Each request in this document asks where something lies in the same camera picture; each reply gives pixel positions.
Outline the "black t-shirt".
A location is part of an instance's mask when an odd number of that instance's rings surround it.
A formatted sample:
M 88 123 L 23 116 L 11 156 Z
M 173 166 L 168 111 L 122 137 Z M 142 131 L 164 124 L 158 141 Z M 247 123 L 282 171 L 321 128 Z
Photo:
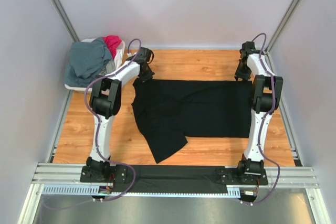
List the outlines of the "black t-shirt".
M 136 79 L 133 114 L 156 163 L 174 155 L 187 137 L 247 138 L 252 82 Z

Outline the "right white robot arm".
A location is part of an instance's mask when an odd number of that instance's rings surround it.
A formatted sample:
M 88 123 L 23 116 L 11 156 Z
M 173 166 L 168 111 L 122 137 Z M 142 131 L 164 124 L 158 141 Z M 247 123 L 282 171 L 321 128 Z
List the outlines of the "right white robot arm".
M 251 109 L 251 126 L 248 144 L 238 162 L 236 177 L 248 184 L 253 179 L 266 177 L 264 169 L 265 141 L 273 113 L 278 109 L 283 87 L 283 77 L 275 75 L 266 63 L 262 50 L 253 41 L 242 44 L 235 80 L 248 81 L 254 76 L 248 97 Z

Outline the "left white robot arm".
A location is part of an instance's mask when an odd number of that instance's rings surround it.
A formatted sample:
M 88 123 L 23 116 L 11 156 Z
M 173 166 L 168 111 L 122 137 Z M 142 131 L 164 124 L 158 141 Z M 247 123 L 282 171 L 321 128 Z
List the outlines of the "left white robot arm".
M 88 85 L 91 95 L 86 106 L 94 116 L 95 127 L 92 150 L 82 168 L 81 182 L 112 182 L 115 169 L 110 161 L 110 139 L 113 120 L 121 108 L 122 88 L 135 77 L 142 82 L 151 80 L 154 72 L 149 64 L 153 59 L 152 50 L 140 47 L 135 54 L 128 53 L 120 68 Z

